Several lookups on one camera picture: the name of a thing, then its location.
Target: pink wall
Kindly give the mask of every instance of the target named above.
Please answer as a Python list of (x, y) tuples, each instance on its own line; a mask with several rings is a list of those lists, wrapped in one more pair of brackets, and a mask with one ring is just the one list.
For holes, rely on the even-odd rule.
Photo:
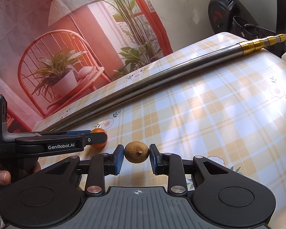
[[(35, 111), (37, 110), (22, 91), (17, 79), (18, 64), (23, 52), (34, 39), (50, 30), (76, 31), (69, 17), (51, 27), (47, 26), (51, 2), (52, 0), (0, 0), (0, 78)], [(122, 61), (89, 8), (78, 9), (74, 13), (74, 20), (82, 27), (82, 33), (92, 50), (113, 77), (113, 69), (122, 67)]]

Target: printed picture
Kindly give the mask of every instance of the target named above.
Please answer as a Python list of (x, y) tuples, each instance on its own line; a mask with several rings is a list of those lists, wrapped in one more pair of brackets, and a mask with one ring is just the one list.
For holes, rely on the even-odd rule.
[(8, 130), (30, 131), (170, 53), (150, 0), (0, 0), (0, 94), (8, 102)]

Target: yellow plaid fabric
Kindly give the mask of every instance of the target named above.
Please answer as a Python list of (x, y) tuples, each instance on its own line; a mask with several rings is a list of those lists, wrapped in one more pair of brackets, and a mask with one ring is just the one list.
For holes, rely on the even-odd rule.
[[(202, 40), (93, 92), (34, 130), (157, 71), (240, 41), (229, 33)], [(112, 153), (118, 144), (134, 140), (183, 159), (209, 157), (270, 188), (277, 204), (269, 226), (286, 229), (286, 63), (266, 50), (191, 75), (70, 130), (96, 127), (107, 131), (108, 143), (101, 150), (87, 146), (81, 159)], [(46, 167), (65, 157), (40, 158), (40, 163)], [(124, 159), (120, 175), (105, 180), (107, 187), (167, 184), (166, 176), (153, 175), (149, 160), (131, 164)]]

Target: metal rod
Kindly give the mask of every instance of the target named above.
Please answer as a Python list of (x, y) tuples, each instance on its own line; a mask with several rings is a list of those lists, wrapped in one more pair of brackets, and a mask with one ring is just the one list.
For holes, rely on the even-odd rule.
[(101, 98), (78, 110), (77, 112), (74, 112), (66, 118), (54, 123), (53, 125), (44, 129), (44, 131), (64, 130), (91, 116), (102, 113), (107, 109), (129, 101), (130, 99), (133, 99), (146, 92), (152, 91), (156, 88), (172, 83), (178, 79), (194, 74), (211, 66), (233, 60), (237, 57), (248, 55), (266, 46), (274, 45), (285, 40), (286, 34), (280, 34), (277, 36), (268, 36), (263, 39), (244, 41), (180, 63), (115, 91), (112, 94)]

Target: silver rivet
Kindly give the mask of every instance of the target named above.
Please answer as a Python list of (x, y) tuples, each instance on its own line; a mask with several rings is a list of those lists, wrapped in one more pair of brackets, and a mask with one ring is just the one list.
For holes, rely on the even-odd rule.
[(97, 194), (102, 191), (102, 188), (100, 186), (90, 186), (87, 188), (87, 191), (92, 194)]
[(170, 190), (176, 194), (180, 194), (185, 191), (185, 187), (176, 185), (176, 186), (171, 187)]

